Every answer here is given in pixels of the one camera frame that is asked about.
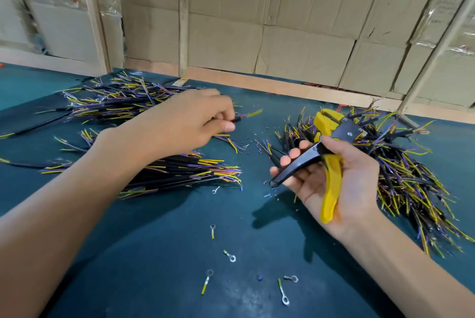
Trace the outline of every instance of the forearm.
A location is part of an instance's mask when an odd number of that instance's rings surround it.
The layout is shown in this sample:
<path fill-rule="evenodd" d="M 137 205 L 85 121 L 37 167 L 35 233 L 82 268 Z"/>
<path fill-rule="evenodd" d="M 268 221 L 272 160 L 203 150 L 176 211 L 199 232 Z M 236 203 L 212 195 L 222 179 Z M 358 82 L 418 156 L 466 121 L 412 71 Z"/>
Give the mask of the forearm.
<path fill-rule="evenodd" d="M 475 317 L 475 296 L 382 213 L 355 224 L 343 245 L 405 316 Z"/>
<path fill-rule="evenodd" d="M 93 147 L 0 218 L 1 317 L 39 315 L 89 232 L 140 169 L 107 150 Z"/>

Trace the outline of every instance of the hand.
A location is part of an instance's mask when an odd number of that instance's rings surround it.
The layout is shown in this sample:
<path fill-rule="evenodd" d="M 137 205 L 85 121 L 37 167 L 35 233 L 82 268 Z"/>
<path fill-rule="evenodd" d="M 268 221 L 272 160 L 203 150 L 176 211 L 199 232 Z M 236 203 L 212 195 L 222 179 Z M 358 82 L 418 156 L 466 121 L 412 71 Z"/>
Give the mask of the hand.
<path fill-rule="evenodd" d="M 345 232 L 351 229 L 354 223 L 380 214 L 376 204 L 379 165 L 373 158 L 350 143 L 334 140 L 327 136 L 322 136 L 322 143 L 333 153 L 339 154 L 343 158 L 343 180 L 333 220 L 325 225 L 320 221 L 320 209 L 326 188 L 323 164 L 312 164 L 298 171 L 294 176 L 288 178 L 284 185 L 297 194 L 318 223 L 341 242 Z M 296 159 L 302 150 L 305 151 L 310 146 L 312 143 L 309 141 L 301 141 L 300 149 L 294 148 L 288 156 L 280 159 L 282 167 L 289 165 L 291 159 Z M 277 167 L 270 169 L 272 176 L 276 176 L 278 173 Z"/>
<path fill-rule="evenodd" d="M 185 91 L 116 128 L 103 130 L 94 146 L 113 152 L 113 145 L 116 153 L 127 151 L 127 162 L 132 159 L 143 168 L 157 159 L 202 147 L 214 134 L 233 131 L 234 117 L 231 98 L 218 90 Z"/>

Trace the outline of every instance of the fingernail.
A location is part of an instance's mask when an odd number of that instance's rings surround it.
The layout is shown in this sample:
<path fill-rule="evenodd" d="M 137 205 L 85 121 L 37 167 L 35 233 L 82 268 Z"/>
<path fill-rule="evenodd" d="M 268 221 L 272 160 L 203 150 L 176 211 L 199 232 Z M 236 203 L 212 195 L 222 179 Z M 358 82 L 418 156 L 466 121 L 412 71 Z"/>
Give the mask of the fingernail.
<path fill-rule="evenodd" d="M 234 125 L 233 122 L 226 122 L 226 125 L 224 126 L 224 131 L 232 132 L 235 129 L 236 129 L 236 126 Z"/>

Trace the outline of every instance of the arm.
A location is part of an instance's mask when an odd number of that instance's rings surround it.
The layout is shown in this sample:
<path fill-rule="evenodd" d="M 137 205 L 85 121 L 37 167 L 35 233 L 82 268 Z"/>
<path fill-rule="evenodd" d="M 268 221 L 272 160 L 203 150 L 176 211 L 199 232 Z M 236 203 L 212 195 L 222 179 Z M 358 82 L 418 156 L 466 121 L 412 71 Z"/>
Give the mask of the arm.
<path fill-rule="evenodd" d="M 188 91 L 117 128 L 0 218 L 0 317 L 37 317 L 117 194 L 147 164 L 234 130 L 217 90 Z"/>
<path fill-rule="evenodd" d="M 379 166 L 351 144 L 322 137 L 324 145 L 343 157 L 343 180 L 334 219 L 320 222 L 325 171 L 311 165 L 284 182 L 312 216 L 339 240 L 407 317 L 475 317 L 475 296 L 399 230 L 376 204 Z M 310 147 L 301 142 L 300 149 Z M 282 166 L 300 155 L 282 157 Z M 271 174 L 278 173 L 276 167 Z"/>

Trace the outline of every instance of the person's left hand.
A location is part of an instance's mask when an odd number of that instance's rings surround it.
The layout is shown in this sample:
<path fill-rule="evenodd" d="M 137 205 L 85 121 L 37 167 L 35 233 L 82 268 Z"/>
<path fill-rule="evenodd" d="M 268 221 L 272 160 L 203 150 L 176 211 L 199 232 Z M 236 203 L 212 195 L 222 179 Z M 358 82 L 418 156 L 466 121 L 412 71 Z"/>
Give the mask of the person's left hand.
<path fill-rule="evenodd" d="M 129 151 L 145 166 L 204 146 L 214 134 L 235 129 L 231 98 L 216 89 L 189 90 L 152 107 L 116 128 L 105 129 L 96 145 Z"/>

